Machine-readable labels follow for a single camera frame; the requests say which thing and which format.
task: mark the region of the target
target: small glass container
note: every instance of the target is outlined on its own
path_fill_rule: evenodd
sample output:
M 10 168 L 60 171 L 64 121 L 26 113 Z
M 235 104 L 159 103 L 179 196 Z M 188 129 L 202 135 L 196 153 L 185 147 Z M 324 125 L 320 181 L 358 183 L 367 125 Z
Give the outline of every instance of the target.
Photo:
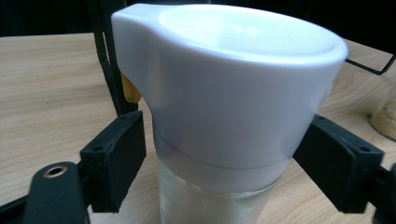
M 370 124 L 377 132 L 396 141 L 396 86 L 392 87 L 380 107 L 370 117 Z

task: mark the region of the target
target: wooden table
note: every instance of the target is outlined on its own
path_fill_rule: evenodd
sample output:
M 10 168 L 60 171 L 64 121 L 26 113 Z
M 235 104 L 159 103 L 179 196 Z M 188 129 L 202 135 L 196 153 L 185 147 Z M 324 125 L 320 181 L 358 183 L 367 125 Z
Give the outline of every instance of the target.
M 349 58 L 380 69 L 388 54 L 348 42 Z M 378 77 L 345 63 L 319 114 L 386 152 L 396 143 L 376 133 L 367 119 L 396 84 L 396 66 Z M 96 223 L 160 223 L 157 162 L 151 116 L 144 102 L 148 156 L 120 212 L 90 214 Z M 78 162 L 78 152 L 116 117 L 96 57 L 92 34 L 0 38 L 0 204 L 29 189 L 32 175 L 57 162 Z M 276 183 L 258 223 L 371 223 L 364 215 L 338 213 L 300 166 L 291 161 Z

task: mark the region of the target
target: transparent container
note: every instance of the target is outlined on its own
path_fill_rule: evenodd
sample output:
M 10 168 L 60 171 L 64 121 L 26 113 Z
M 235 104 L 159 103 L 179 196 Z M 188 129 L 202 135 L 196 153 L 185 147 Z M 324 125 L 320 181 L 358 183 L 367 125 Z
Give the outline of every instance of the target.
M 251 192 L 219 193 L 199 189 L 159 161 L 162 224 L 254 224 L 273 185 Z
M 370 124 L 377 132 L 396 141 L 396 86 L 371 116 Z

